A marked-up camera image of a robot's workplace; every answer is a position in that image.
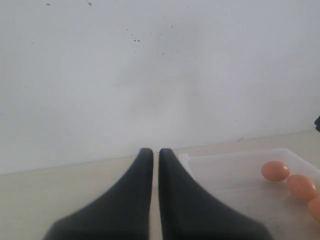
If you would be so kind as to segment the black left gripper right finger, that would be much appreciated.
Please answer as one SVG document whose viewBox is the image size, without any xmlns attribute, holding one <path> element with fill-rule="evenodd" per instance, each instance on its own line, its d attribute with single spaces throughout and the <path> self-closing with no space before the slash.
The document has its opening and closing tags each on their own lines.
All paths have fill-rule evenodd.
<svg viewBox="0 0 320 240">
<path fill-rule="evenodd" d="M 170 148 L 159 152 L 158 200 L 164 240 L 271 240 L 267 228 L 203 189 Z"/>
</svg>

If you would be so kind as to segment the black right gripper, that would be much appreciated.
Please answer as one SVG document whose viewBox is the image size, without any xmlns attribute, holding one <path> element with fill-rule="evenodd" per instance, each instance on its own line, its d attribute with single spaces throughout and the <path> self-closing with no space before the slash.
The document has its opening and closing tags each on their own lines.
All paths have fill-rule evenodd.
<svg viewBox="0 0 320 240">
<path fill-rule="evenodd" d="M 315 129 L 320 132 L 320 116 L 314 121 Z"/>
</svg>

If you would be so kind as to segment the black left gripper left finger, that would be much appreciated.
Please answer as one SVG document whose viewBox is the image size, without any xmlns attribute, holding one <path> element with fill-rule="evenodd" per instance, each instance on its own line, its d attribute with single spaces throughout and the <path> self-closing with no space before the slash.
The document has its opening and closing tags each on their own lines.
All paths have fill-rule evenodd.
<svg viewBox="0 0 320 240">
<path fill-rule="evenodd" d="M 102 196 L 56 221 L 46 240 L 147 240 L 153 151 L 142 148 L 124 175 Z"/>
</svg>

